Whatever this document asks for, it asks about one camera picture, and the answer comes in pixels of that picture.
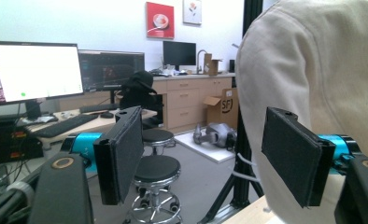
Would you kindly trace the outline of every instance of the mouse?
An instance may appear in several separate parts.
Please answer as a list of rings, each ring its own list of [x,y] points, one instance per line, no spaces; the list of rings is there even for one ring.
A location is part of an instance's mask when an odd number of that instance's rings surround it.
[[[103,112],[101,115],[100,115],[100,118],[102,119],[112,119],[114,118],[114,114],[106,111],[106,112]]]

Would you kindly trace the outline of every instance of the black stool seat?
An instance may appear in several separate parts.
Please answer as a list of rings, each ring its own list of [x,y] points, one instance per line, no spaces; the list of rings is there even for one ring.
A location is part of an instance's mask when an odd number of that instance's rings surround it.
[[[175,158],[163,155],[147,156],[141,158],[134,180],[146,183],[158,182],[171,178],[179,171],[180,163]]]
[[[174,137],[171,132],[160,129],[147,129],[143,131],[143,142],[154,143],[170,140]]]

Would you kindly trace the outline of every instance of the keyboard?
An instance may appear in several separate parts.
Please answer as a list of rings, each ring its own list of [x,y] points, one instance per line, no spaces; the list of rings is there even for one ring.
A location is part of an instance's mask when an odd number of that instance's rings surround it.
[[[84,105],[79,108],[81,114],[91,113],[102,110],[116,110],[120,108],[120,104],[107,104],[107,105]]]
[[[97,117],[99,117],[99,115],[79,114],[73,118],[65,119],[46,128],[35,131],[33,132],[33,135],[35,137],[51,138],[77,128],[78,126],[88,123],[91,120],[97,119]]]

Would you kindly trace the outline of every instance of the faucet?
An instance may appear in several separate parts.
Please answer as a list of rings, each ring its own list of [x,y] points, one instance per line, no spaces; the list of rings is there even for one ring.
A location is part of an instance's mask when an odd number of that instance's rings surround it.
[[[196,55],[196,74],[199,74],[199,72],[201,72],[201,66],[199,66],[199,54],[201,52],[207,53],[204,49],[198,51],[198,54]]]

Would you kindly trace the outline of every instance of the computer tower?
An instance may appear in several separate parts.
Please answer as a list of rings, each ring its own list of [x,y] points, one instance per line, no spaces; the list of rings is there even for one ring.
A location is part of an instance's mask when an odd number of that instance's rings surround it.
[[[0,119],[0,163],[43,157],[42,143],[15,119]]]

